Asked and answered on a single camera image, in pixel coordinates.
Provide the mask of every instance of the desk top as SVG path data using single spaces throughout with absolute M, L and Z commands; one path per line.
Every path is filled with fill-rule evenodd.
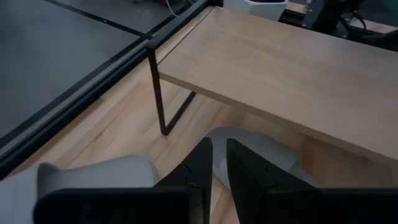
M 398 160 L 398 53 L 214 8 L 163 80 L 354 153 Z

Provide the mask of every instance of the wooden floor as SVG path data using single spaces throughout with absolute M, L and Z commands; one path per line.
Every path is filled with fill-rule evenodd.
M 157 51 L 160 61 L 202 19 L 210 8 L 175 34 Z M 161 82 L 167 119 L 189 91 Z M 79 115 L 39 151 L 21 164 L 16 174 L 36 162 L 62 169 L 84 166 L 126 154 L 150 157 L 160 178 L 190 153 L 199 140 L 219 126 L 236 125 L 257 131 L 300 149 L 305 136 L 251 114 L 198 95 L 168 137 L 160 134 L 148 61 L 143 61 L 118 84 Z M 231 194 L 213 178 L 211 223 L 239 223 Z

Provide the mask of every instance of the black metal frame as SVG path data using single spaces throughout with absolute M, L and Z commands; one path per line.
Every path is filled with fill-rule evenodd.
M 98 66 L 96 69 L 94 69 L 92 72 L 87 74 L 84 78 L 82 78 L 80 81 L 75 83 L 72 87 L 67 89 L 65 92 L 63 92 L 61 95 L 56 97 L 53 101 L 51 101 L 48 105 L 44 106 L 41 110 L 33 114 L 30 118 L 26 119 L 24 122 L 22 122 L 20 125 L 15 127 L 13 130 L 8 132 L 6 135 L 0 138 L 0 149 L 7 144 L 9 144 L 13 139 L 17 138 L 20 134 L 22 134 L 27 128 L 31 127 L 33 124 L 38 122 L 38 120 L 42 119 L 46 114 L 49 113 L 52 109 L 56 108 L 60 103 L 64 102 L 68 97 L 70 97 L 74 92 L 79 90 L 83 85 L 85 85 L 87 82 L 92 80 L 95 76 L 100 74 L 104 69 L 108 68 L 111 64 L 115 63 L 117 60 L 119 60 L 121 57 L 125 56 L 127 53 L 135 49 L 138 45 L 142 44 L 145 40 L 151 40 L 153 38 L 153 34 L 155 34 L 159 29 L 161 29 L 164 25 L 168 24 L 170 21 L 174 19 L 175 16 L 170 15 L 168 18 L 164 19 L 162 22 L 157 24 L 153 29 L 148 31 L 147 33 L 142 33 L 138 30 L 134 30 L 132 28 L 123 26 L 121 24 L 117 24 L 113 21 L 110 21 L 108 19 L 102 18 L 100 16 L 96 16 L 94 14 L 91 14 L 89 12 L 77 9 L 75 7 L 69 6 L 67 4 L 58 2 L 56 0 L 44 0 L 50 4 L 54 4 L 55 6 L 61 7 L 63 9 L 66 9 L 68 11 L 77 13 L 81 16 L 85 16 L 87 18 L 93 19 L 97 22 L 101 22 L 103 24 L 106 24 L 108 26 L 112 26 L 117 29 L 121 29 L 125 32 L 128 32 L 130 34 L 138 36 L 138 39 L 135 40 L 133 43 L 129 44 L 127 47 L 122 49 L 120 52 L 115 54 L 114 56 L 110 57 L 107 61 L 102 63 L 100 66 Z M 184 10 L 189 8 L 188 4 L 184 5 L 181 7 L 176 13 L 180 14 Z
M 152 74 L 152 82 L 154 85 L 155 92 L 155 100 L 156 100 L 156 108 L 157 115 L 159 117 L 160 124 L 160 132 L 164 136 L 168 136 L 170 132 L 173 130 L 174 126 L 177 124 L 177 121 L 181 118 L 184 111 L 188 108 L 189 104 L 192 102 L 196 93 L 191 91 L 185 101 L 182 103 L 181 107 L 178 109 L 176 114 L 170 120 L 168 124 L 166 124 L 164 117 L 164 107 L 163 107 L 163 99 L 162 99 L 162 90 L 160 89 L 160 75 L 157 69 L 157 60 L 156 60 L 156 49 L 159 48 L 164 42 L 169 40 L 171 36 L 173 36 L 178 30 L 180 30 L 185 24 L 191 21 L 199 12 L 202 12 L 204 8 L 207 7 L 209 1 L 208 0 L 199 0 L 192 7 L 183 12 L 178 18 L 174 19 L 170 24 L 164 27 L 160 33 L 154 37 L 152 40 L 148 41 L 146 45 L 150 72 Z
M 118 81 L 120 81 L 120 79 L 122 79 L 127 73 L 129 73 L 135 66 L 141 63 L 148 55 L 150 55 L 151 51 L 149 49 L 153 49 L 153 55 L 154 55 L 154 50 L 159 48 L 165 41 L 167 41 L 171 36 L 173 36 L 186 23 L 192 20 L 200 11 L 206 8 L 207 2 L 208 0 L 199 0 L 188 9 L 186 9 L 186 7 L 183 7 L 183 9 L 181 9 L 179 12 L 181 12 L 184 9 L 186 9 L 186 11 L 181 13 L 179 17 L 173 18 L 170 16 L 166 18 L 165 21 L 158 24 L 155 28 L 146 33 L 144 37 L 141 37 L 139 39 L 141 42 L 143 41 L 143 39 L 150 39 L 146 47 L 142 46 L 140 49 L 135 51 L 127 59 L 122 61 L 117 67 L 112 69 L 103 78 L 101 78 L 99 81 L 93 84 L 89 89 L 87 89 L 78 97 L 76 97 L 72 102 L 63 107 L 50 119 L 46 120 L 45 123 L 40 125 L 37 129 L 35 129 L 31 133 L 29 133 L 19 142 L 15 143 L 15 145 L 13 145 L 10 148 L 10 150 L 6 151 L 3 154 L 0 154 L 0 180 L 5 178 L 16 167 L 18 167 L 21 163 L 23 163 L 26 159 L 28 159 L 33 153 L 39 150 L 47 141 L 49 141 L 66 125 L 68 125 L 71 121 L 73 121 L 80 113 L 86 110 L 92 103 L 94 103 L 101 95 L 103 95 L 113 85 L 115 85 Z M 158 31 L 159 33 L 156 36 L 152 36 L 153 33 Z M 149 62 L 151 64 L 151 70 L 153 69 L 153 64 L 154 64 L 155 69 L 157 71 L 156 57 L 153 56 L 150 57 Z M 161 112 L 163 114 L 164 111 L 163 111 L 162 97 L 161 94 L 159 94 L 160 93 L 159 79 L 157 79 L 157 81 L 156 79 L 154 79 L 154 86 L 156 86 L 156 83 L 158 87 L 157 105 L 159 103 L 159 105 L 161 106 Z M 182 113 L 185 111 L 186 107 L 190 104 L 194 96 L 195 94 L 192 93 L 188 97 L 188 99 L 184 102 L 182 108 L 177 112 L 176 116 L 174 116 L 174 118 L 167 126 L 167 128 L 166 126 L 162 128 L 163 130 L 162 133 L 168 134 L 171 131 L 171 129 L 174 127 L 175 123 L 181 117 Z

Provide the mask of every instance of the gray floor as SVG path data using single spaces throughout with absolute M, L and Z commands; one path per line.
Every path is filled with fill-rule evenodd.
M 0 137 L 138 38 L 41 0 L 2 0 L 0 27 Z
M 158 0 L 56 0 L 104 19 L 146 33 L 171 15 Z M 183 3 L 172 6 L 177 11 Z

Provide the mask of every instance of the black metal desk leg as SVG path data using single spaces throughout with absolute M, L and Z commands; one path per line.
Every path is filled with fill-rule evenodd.
M 160 132 L 164 136 L 168 136 L 173 130 L 175 124 L 181 118 L 184 111 L 188 108 L 189 104 L 195 97 L 197 93 L 191 91 L 188 95 L 187 99 L 182 103 L 181 107 L 178 109 L 176 114 L 170 120 L 170 123 L 166 125 L 165 118 L 164 118 L 164 107 L 163 107 L 163 99 L 162 99 L 162 91 L 160 89 L 160 77 L 159 71 L 157 69 L 157 61 L 156 61 L 156 54 L 154 49 L 147 48 L 148 50 L 148 60 L 150 66 L 150 72 L 152 74 L 152 82 L 154 84 L 154 91 L 155 91 L 155 100 L 156 100 L 156 108 L 157 108 L 157 115 L 159 117 L 159 124 L 160 124 Z

